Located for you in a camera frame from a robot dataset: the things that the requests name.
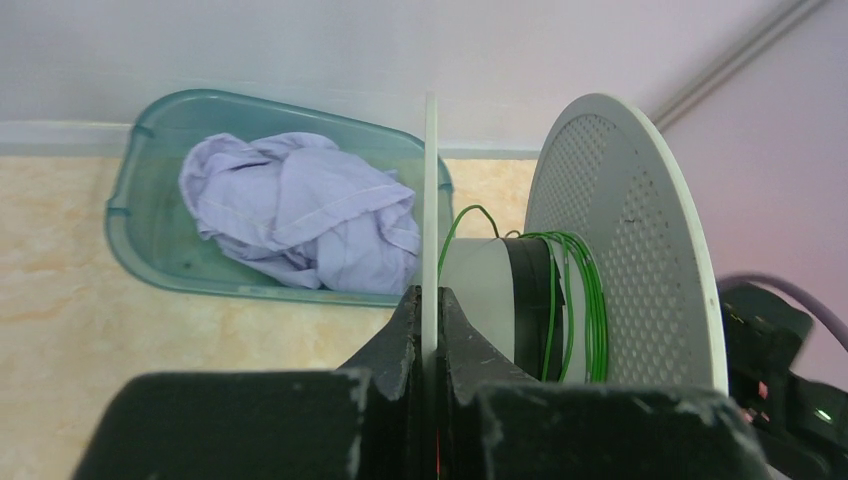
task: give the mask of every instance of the marble floor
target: marble floor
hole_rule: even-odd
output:
[[[535,162],[448,161],[457,210],[521,229]],[[157,370],[334,368],[390,309],[189,295],[127,274],[103,235],[120,160],[0,157],[0,478],[67,478],[121,386]],[[468,215],[460,236],[490,236]]]

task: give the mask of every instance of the white wall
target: white wall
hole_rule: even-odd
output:
[[[0,122],[129,123],[213,87],[421,134],[539,149],[571,100],[651,110],[775,0],[3,0]]]
[[[848,321],[848,2],[825,4],[665,132],[717,273],[771,272]],[[795,370],[848,390],[819,325]]]

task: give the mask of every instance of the electronic component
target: electronic component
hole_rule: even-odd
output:
[[[730,395],[793,480],[848,475],[848,393],[790,371],[813,319],[748,282],[720,289]]]

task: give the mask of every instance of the teal plastic basket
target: teal plastic basket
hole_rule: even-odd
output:
[[[205,138],[230,133],[245,141],[283,132],[324,135],[380,170],[397,170],[416,192],[422,224],[424,143],[412,135],[350,118],[216,90],[188,90],[161,98],[139,116],[106,206],[112,253],[128,272],[153,286],[209,295],[296,302],[394,307],[399,296],[280,285],[203,241],[183,204],[177,179],[189,150]],[[453,221],[453,185],[439,159],[439,230]],[[418,275],[412,283],[419,281]]]

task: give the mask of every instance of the lavender cloth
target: lavender cloth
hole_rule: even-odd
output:
[[[401,294],[418,267],[415,192],[320,135],[209,137],[179,185],[203,239],[284,285]]]

